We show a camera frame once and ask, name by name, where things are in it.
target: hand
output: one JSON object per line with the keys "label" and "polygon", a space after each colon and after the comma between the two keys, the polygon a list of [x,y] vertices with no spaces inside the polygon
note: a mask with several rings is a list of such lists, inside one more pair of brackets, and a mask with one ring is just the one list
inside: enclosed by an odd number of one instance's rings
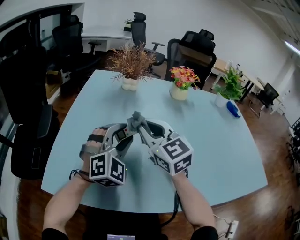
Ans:
{"label": "hand", "polygon": [[[96,128],[92,132],[92,134],[96,134],[96,135],[100,135],[100,136],[105,136],[106,130],[104,130],[102,128],[101,129]],[[102,143],[101,142],[96,142],[96,141],[87,141],[86,145],[101,148]],[[84,160],[83,160],[82,170],[88,173],[90,171],[90,154],[89,153],[84,153],[83,159]]]}

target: small screen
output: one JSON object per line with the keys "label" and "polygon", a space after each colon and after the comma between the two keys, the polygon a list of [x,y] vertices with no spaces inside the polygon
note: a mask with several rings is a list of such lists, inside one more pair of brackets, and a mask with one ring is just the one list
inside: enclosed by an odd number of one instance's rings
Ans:
{"label": "small screen", "polygon": [[107,235],[107,240],[135,240],[135,236]]}
{"label": "small screen", "polygon": [[124,131],[122,130],[122,131],[120,131],[120,132],[118,132],[117,133],[117,136],[118,136],[118,138],[120,139],[120,140],[122,140],[123,138],[125,138],[126,136],[125,136],[125,133],[124,133]]}

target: white desk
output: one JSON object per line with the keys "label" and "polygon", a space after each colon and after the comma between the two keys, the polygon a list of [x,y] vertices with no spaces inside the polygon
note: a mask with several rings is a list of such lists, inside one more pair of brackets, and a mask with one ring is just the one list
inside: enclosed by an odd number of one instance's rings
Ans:
{"label": "white desk", "polygon": [[[227,108],[217,108],[215,94],[189,90],[187,101],[177,101],[169,93],[171,82],[149,79],[132,92],[113,82],[114,76],[114,72],[96,70],[79,93],[52,147],[43,177],[44,191],[56,193],[69,181],[71,170],[82,166],[79,151],[93,129],[126,122],[134,110],[167,122],[188,139],[195,150],[189,179],[210,205],[232,201],[267,185],[261,157],[243,116],[236,119]],[[172,212],[174,186],[170,176],[149,160],[148,149],[135,135],[123,159],[128,169],[125,185],[105,188],[91,184],[81,203],[123,212]]]}
{"label": "white desk", "polygon": [[81,34],[84,52],[90,51],[90,40],[96,40],[101,45],[96,47],[97,51],[107,52],[111,48],[120,49],[125,44],[130,44],[132,41],[131,32],[125,32],[123,29],[118,29],[108,26],[93,26],[83,28]]}

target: black cable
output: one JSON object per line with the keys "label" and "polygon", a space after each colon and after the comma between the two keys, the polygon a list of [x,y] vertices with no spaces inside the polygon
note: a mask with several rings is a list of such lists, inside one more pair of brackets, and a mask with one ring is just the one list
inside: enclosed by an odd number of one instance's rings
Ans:
{"label": "black cable", "polygon": [[[75,176],[76,174],[79,174],[79,176],[81,176],[81,174],[83,175],[86,175],[89,177],[89,173],[88,172],[85,172],[85,171],[82,171],[80,169],[75,169],[75,170],[72,170],[71,173],[70,173],[70,176],[69,176],[69,180],[71,180],[71,177],[72,175]],[[91,182],[91,183],[94,183],[94,181],[90,181],[90,180],[87,180],[85,178],[82,177],[83,180],[86,180],[87,182]]]}
{"label": "black cable", "polygon": [[[188,169],[185,169],[183,172],[185,173],[186,177],[188,178]],[[168,221],[162,223],[160,225],[160,227],[164,227],[164,226],[168,225],[170,222],[172,222],[174,220],[174,218],[176,217],[176,214],[178,213],[179,205],[181,206],[181,202],[180,202],[179,195],[178,195],[178,193],[176,191],[175,192],[175,196],[174,196],[174,210],[173,210],[173,215],[171,216],[171,218]]]}
{"label": "black cable", "polygon": [[226,235],[226,233],[224,233],[223,235],[219,236],[218,239],[224,237],[225,235]]}

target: wrist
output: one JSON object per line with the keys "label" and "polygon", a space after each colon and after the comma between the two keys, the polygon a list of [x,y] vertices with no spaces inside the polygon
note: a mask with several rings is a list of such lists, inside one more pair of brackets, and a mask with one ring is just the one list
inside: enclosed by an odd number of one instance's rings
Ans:
{"label": "wrist", "polygon": [[176,174],[175,176],[172,176],[172,180],[180,180],[180,179],[185,179],[187,178],[185,173],[183,171],[179,172],[178,174]]}
{"label": "wrist", "polygon": [[79,175],[76,174],[73,179],[75,179],[76,182],[78,182],[78,184],[82,185],[82,186],[89,186],[92,182],[88,182],[90,181],[88,176],[85,176],[83,174]]}

